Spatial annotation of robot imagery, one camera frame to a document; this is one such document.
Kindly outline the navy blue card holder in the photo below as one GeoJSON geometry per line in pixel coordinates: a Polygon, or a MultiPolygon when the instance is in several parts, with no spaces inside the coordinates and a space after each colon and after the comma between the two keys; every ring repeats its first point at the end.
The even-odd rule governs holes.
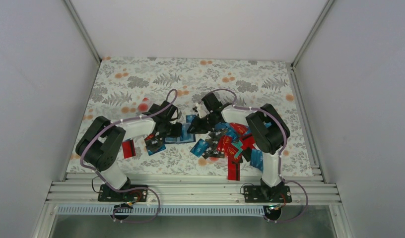
{"type": "Polygon", "coordinates": [[[188,133],[188,129],[191,125],[191,122],[195,117],[196,117],[196,115],[186,115],[185,116],[186,122],[182,124],[180,136],[166,137],[165,143],[166,144],[183,144],[183,143],[195,142],[196,141],[195,135],[188,133]]]}

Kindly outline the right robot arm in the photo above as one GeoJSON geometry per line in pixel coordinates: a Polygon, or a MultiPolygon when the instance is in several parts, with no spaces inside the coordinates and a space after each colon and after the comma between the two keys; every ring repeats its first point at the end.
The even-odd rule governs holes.
{"type": "Polygon", "coordinates": [[[234,102],[220,102],[214,92],[206,94],[194,107],[198,113],[208,114],[195,117],[188,129],[191,134],[205,134],[213,131],[220,122],[247,126],[255,140],[256,147],[263,153],[261,196],[273,202],[284,188],[281,174],[281,153],[287,146],[290,130],[277,110],[271,104],[256,107],[238,106],[234,102]]]}

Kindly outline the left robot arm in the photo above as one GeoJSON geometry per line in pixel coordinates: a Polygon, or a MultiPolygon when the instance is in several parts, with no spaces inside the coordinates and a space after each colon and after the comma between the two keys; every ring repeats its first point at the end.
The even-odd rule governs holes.
{"type": "Polygon", "coordinates": [[[117,165],[122,144],[137,136],[144,136],[149,152],[159,151],[166,137],[181,135],[182,125],[176,120],[179,110],[164,101],[135,118],[111,122],[104,116],[97,117],[76,145],[80,164],[92,169],[111,189],[110,194],[118,201],[130,195],[130,179],[117,165]]]}

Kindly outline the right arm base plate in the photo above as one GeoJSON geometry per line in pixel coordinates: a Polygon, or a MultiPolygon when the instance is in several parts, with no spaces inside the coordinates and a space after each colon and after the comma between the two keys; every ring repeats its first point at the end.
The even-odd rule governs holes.
{"type": "Polygon", "coordinates": [[[247,203],[290,203],[292,196],[290,187],[278,185],[268,187],[266,185],[245,185],[242,193],[247,203]]]}

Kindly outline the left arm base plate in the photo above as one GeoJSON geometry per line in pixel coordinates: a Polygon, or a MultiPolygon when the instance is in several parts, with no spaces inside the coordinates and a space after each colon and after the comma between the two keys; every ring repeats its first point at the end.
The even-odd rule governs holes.
{"type": "Polygon", "coordinates": [[[97,200],[99,202],[145,202],[148,195],[147,185],[130,185],[130,188],[137,188],[134,191],[115,192],[109,186],[103,184],[100,186],[97,200]]]}

